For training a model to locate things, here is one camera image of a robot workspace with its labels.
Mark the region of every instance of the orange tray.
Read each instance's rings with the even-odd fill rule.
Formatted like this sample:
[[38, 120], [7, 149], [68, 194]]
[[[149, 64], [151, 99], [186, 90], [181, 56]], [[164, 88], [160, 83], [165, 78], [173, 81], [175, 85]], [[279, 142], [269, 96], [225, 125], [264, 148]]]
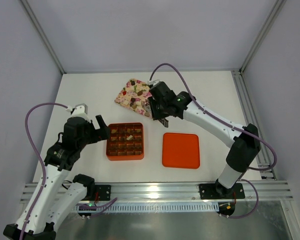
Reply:
[[167, 132], [163, 135], [162, 165], [167, 168], [198, 169], [199, 138], [195, 134]]
[[106, 141], [106, 156], [111, 161], [141, 160], [145, 156], [144, 126], [140, 122], [113, 123]]

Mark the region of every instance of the white wall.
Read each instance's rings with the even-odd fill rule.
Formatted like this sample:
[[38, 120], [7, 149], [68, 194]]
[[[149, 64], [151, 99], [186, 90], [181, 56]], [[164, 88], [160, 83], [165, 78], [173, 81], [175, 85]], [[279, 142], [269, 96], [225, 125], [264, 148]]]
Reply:
[[275, 0], [28, 0], [67, 72], [240, 68]]
[[245, 80], [300, 208], [300, 0], [286, 2]]
[[[61, 74], [17, 0], [0, 0], [0, 240], [14, 223], [25, 182], [37, 165], [25, 133], [25, 116], [35, 104], [53, 102]], [[30, 117], [39, 149], [52, 109]]]

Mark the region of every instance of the metal extrusion frame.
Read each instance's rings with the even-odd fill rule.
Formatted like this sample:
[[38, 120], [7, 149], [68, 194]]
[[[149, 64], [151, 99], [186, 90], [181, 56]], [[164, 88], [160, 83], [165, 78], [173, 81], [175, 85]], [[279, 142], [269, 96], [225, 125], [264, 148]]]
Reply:
[[[260, 201], [291, 201], [293, 200], [288, 182], [285, 180], [258, 180], [251, 181], [255, 186]], [[199, 194], [199, 184], [208, 184], [212, 182], [98, 182], [98, 185], [111, 185], [111, 198], [118, 198], [117, 203], [207, 203], [224, 202], [225, 199], [201, 200]], [[243, 185], [245, 199], [242, 201], [255, 201], [256, 194], [250, 184], [240, 182]], [[37, 183], [28, 183], [25, 185], [20, 203], [28, 203]], [[57, 201], [66, 190], [60, 187], [55, 200]]]
[[281, 201], [281, 206], [292, 238], [294, 240], [299, 240], [300, 225], [297, 217], [298, 214], [295, 212], [293, 203], [293, 201]]
[[259, 31], [258, 35], [256, 36], [247, 56], [245, 57], [245, 60], [243, 61], [242, 67], [240, 69], [241, 73], [245, 72], [245, 70], [247, 69], [251, 60], [256, 55], [259, 47], [261, 46], [262, 42], [266, 38], [269, 30], [271, 29], [272, 25], [274, 24], [275, 20], [277, 19], [277, 16], [281, 12], [286, 1], [287, 0], [276, 0], [276, 2], [274, 3], [269, 15], [267, 16], [263, 26], [261, 27], [261, 30]]
[[65, 69], [63, 68], [61, 62], [59, 61], [57, 54], [55, 53], [52, 45], [49, 42], [49, 39], [47, 38], [43, 28], [41, 27], [34, 11], [32, 10], [30, 4], [28, 3], [28, 0], [19, 0], [21, 6], [24, 9], [25, 14], [29, 17], [30, 22], [32, 23], [34, 29], [36, 30], [36, 32], [38, 33], [40, 39], [43, 42], [43, 45], [45, 46], [46, 50], [48, 51], [48, 53], [50, 54], [50, 56], [52, 57], [55, 66], [59, 69], [60, 73], [63, 75], [66, 73]]

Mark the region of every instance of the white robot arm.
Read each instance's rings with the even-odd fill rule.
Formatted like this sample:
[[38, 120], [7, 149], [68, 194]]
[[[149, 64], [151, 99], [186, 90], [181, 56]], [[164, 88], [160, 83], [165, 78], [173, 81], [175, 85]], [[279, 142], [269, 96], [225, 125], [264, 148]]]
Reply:
[[[21, 231], [27, 240], [53, 240], [61, 223], [85, 197], [91, 198], [95, 193], [95, 180], [82, 174], [73, 179], [66, 193], [55, 204], [54, 200], [61, 184], [69, 175], [80, 153], [88, 144], [97, 143], [110, 137], [110, 129], [106, 126], [101, 115], [96, 116], [100, 129], [95, 129], [89, 119], [88, 107], [85, 104], [68, 107], [71, 117], [64, 125], [62, 142], [58, 141], [49, 148], [44, 160], [46, 181], [42, 192], [37, 197], [42, 186], [39, 182], [26, 209], [15, 224], [5, 227], [3, 234], [11, 240], [19, 240]], [[28, 212], [31, 215], [25, 224]]]
[[[169, 116], [192, 122], [215, 135], [230, 148], [226, 158], [226, 166], [215, 182], [217, 198], [228, 198], [233, 193], [235, 183], [247, 171], [260, 151], [260, 142], [239, 130], [245, 130], [258, 136], [256, 126], [249, 124], [245, 127], [233, 123], [214, 113], [199, 101], [196, 100], [195, 103], [188, 92], [182, 91], [176, 95], [163, 81], [149, 81], [148, 85], [152, 94], [152, 97], [149, 97], [148, 100], [154, 120], [159, 120], [165, 127], [168, 127], [166, 117]], [[216, 117], [232, 127], [222, 124], [216, 120]]]

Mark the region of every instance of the floral cloth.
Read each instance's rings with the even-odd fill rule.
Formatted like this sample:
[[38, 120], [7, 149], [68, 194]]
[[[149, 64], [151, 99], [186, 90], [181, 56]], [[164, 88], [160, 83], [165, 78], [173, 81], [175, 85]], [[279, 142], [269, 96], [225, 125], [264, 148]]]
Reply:
[[148, 98], [152, 95], [149, 89], [145, 82], [132, 78], [126, 83], [114, 102], [138, 114], [152, 118], [148, 102]]

